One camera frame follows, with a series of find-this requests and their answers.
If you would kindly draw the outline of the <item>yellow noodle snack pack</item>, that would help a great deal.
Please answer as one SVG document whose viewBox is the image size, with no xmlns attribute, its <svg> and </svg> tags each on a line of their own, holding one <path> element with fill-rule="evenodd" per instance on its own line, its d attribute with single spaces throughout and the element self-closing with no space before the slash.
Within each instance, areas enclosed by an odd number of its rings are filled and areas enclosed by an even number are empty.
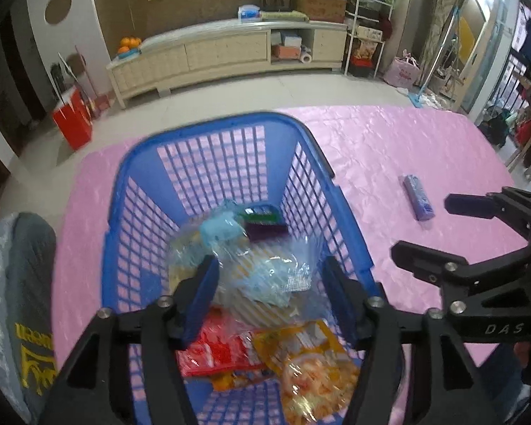
<svg viewBox="0 0 531 425">
<path fill-rule="evenodd" d="M 280 382 L 288 424 L 312 424 L 344 410 L 360 369 L 322 321 L 262 331 L 252 344 Z"/>
</svg>

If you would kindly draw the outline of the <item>red yellow snack pouch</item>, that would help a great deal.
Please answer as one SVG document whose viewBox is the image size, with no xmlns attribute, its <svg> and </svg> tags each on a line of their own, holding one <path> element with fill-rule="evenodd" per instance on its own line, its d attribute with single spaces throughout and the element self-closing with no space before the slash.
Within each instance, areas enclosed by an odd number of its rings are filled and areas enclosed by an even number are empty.
<svg viewBox="0 0 531 425">
<path fill-rule="evenodd" d="M 253 331 L 225 310 L 212 307 L 197 338 L 177 353 L 184 377 L 209 377 L 264 367 L 253 346 Z"/>
</svg>

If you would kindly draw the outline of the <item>purple yellow snack box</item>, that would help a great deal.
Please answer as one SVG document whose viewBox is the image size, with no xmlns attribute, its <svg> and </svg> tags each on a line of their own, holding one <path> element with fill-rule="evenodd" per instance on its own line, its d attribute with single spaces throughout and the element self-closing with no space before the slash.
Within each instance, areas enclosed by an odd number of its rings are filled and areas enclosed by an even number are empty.
<svg viewBox="0 0 531 425">
<path fill-rule="evenodd" d="M 281 213 L 270 205 L 243 207 L 238 219 L 251 243 L 278 240 L 290 235 Z"/>
</svg>

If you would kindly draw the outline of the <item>blue striped cookie bag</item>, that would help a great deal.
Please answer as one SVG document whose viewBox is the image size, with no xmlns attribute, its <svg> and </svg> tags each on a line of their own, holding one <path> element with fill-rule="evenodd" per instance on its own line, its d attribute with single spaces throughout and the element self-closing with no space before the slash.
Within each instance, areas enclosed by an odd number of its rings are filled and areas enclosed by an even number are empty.
<svg viewBox="0 0 531 425">
<path fill-rule="evenodd" d="M 171 238 L 167 265 L 171 268 L 196 268 L 206 255 L 220 257 L 247 237 L 238 219 L 242 208 L 226 200 L 214 209 L 187 220 Z"/>
</svg>

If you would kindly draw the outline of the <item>orange cartoon snack pack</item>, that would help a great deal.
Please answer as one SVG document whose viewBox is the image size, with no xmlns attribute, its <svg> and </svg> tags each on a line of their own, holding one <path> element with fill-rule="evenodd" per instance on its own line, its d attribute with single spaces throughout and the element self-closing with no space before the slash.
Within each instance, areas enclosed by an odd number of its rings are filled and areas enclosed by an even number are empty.
<svg viewBox="0 0 531 425">
<path fill-rule="evenodd" d="M 268 368 L 250 370 L 229 370 L 214 374 L 210 377 L 215 391 L 228 391 L 249 387 L 274 376 Z"/>
</svg>

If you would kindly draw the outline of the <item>pink quilted tablecloth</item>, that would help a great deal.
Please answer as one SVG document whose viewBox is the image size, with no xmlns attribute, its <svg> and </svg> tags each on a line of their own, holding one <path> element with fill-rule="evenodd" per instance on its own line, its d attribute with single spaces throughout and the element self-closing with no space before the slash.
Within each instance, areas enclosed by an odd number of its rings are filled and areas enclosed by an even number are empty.
<svg viewBox="0 0 531 425">
<path fill-rule="evenodd" d="M 437 287 L 397 269 L 390 247 L 405 240 L 480 262 L 524 246 L 497 220 L 453 216 L 450 193 L 482 195 L 512 184 L 504 163 L 465 117 L 434 109 L 328 107 L 281 112 L 313 134 L 364 236 L 375 282 L 396 308 L 421 313 L 440 303 Z M 109 208 L 121 162 L 140 142 L 88 155 L 70 194 L 57 246 L 52 291 L 56 360 L 67 360 L 101 302 Z M 420 179 L 434 219 L 419 222 L 403 178 Z"/>
</svg>

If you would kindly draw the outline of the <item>grey sofa with cover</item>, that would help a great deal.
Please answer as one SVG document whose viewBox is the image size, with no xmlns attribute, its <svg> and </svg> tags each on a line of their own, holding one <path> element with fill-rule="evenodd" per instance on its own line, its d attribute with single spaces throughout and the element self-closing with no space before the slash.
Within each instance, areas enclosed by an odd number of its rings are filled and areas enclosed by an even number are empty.
<svg viewBox="0 0 531 425">
<path fill-rule="evenodd" d="M 51 328 L 53 228 L 34 213 L 0 220 L 0 413 L 36 424 L 57 375 Z"/>
</svg>

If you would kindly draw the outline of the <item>pink gift bag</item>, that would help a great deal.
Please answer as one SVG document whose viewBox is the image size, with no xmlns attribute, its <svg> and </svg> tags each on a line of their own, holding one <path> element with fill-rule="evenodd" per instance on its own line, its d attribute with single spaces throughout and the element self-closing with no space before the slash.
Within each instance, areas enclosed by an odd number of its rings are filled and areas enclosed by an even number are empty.
<svg viewBox="0 0 531 425">
<path fill-rule="evenodd" d="M 383 80 L 388 85 L 410 89 L 421 73 L 417 60 L 410 52 L 404 50 L 400 57 L 395 57 L 384 72 Z"/>
</svg>

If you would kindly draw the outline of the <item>arched floor mirror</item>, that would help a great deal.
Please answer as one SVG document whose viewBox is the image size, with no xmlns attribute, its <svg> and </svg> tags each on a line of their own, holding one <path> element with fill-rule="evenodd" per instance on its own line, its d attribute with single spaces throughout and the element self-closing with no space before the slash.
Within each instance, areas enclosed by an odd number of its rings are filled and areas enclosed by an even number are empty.
<svg viewBox="0 0 531 425">
<path fill-rule="evenodd" d="M 451 111 L 458 111 L 484 59 L 500 0 L 464 0 L 457 22 L 457 57 L 452 67 Z"/>
</svg>

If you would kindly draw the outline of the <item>blue plastic basket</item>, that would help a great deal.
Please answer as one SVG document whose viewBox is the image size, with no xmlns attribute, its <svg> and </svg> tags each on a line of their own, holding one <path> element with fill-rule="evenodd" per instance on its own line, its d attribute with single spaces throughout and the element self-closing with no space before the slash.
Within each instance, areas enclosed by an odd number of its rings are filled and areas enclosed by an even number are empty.
<svg viewBox="0 0 531 425">
<path fill-rule="evenodd" d="M 266 217 L 321 239 L 348 277 L 376 293 L 364 236 L 313 134 L 286 114 L 254 112 L 164 131 L 126 154 L 109 208 L 102 304 L 147 306 Z"/>
</svg>

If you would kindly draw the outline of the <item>silver standing air conditioner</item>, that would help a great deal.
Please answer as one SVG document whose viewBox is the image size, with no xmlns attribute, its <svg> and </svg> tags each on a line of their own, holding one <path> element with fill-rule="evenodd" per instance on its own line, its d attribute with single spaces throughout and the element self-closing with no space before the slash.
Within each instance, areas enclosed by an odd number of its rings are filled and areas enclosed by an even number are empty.
<svg viewBox="0 0 531 425">
<path fill-rule="evenodd" d="M 383 72 L 393 59 L 404 50 L 413 52 L 414 40 L 418 32 L 424 0 L 395 0 L 390 22 L 392 34 L 384 45 L 380 68 Z"/>
</svg>

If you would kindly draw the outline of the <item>white metal shelf rack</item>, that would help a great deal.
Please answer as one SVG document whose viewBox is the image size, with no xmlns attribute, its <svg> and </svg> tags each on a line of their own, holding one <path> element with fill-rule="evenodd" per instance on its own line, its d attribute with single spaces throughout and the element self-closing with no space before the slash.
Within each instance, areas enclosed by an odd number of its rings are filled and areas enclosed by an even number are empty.
<svg viewBox="0 0 531 425">
<path fill-rule="evenodd" d="M 396 0 L 344 0 L 347 41 L 344 74 L 378 76 L 387 41 L 392 35 L 391 19 Z"/>
</svg>

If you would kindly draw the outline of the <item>cream tv cabinet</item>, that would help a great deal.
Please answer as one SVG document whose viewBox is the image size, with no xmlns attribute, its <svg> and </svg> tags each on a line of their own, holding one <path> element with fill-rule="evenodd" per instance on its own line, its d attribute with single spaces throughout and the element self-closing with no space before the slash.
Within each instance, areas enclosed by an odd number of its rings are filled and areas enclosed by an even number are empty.
<svg viewBox="0 0 531 425">
<path fill-rule="evenodd" d="M 107 67 L 116 98 L 149 91 L 164 95 L 208 81 L 291 70 L 340 70 L 347 27 L 325 21 L 237 19 L 197 24 L 154 35 L 134 54 Z"/>
</svg>

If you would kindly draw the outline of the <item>red paper bag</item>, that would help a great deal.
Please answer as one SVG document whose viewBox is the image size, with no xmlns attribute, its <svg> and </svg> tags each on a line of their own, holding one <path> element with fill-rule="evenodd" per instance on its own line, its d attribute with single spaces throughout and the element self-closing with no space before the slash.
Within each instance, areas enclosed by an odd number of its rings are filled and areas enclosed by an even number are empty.
<svg viewBox="0 0 531 425">
<path fill-rule="evenodd" d="M 92 118 L 77 89 L 53 111 L 52 119 L 69 146 L 78 151 L 92 139 Z"/>
</svg>

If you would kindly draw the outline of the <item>cardboard box on cabinet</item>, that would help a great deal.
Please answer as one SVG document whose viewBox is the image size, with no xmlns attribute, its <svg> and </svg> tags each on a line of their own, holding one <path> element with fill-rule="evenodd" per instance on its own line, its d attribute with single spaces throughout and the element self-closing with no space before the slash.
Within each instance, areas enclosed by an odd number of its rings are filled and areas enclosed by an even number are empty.
<svg viewBox="0 0 531 425">
<path fill-rule="evenodd" d="M 345 0 L 292 0 L 292 4 L 296 11 L 303 12 L 310 20 L 344 22 Z"/>
</svg>

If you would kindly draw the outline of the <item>bowl of oranges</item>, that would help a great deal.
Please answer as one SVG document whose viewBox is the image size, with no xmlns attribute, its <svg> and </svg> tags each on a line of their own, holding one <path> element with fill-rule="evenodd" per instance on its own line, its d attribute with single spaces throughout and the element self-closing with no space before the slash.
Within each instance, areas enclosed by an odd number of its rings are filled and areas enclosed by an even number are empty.
<svg viewBox="0 0 531 425">
<path fill-rule="evenodd" d="M 142 40 L 139 38 L 122 38 L 117 49 L 117 57 L 125 58 L 139 52 Z"/>
</svg>

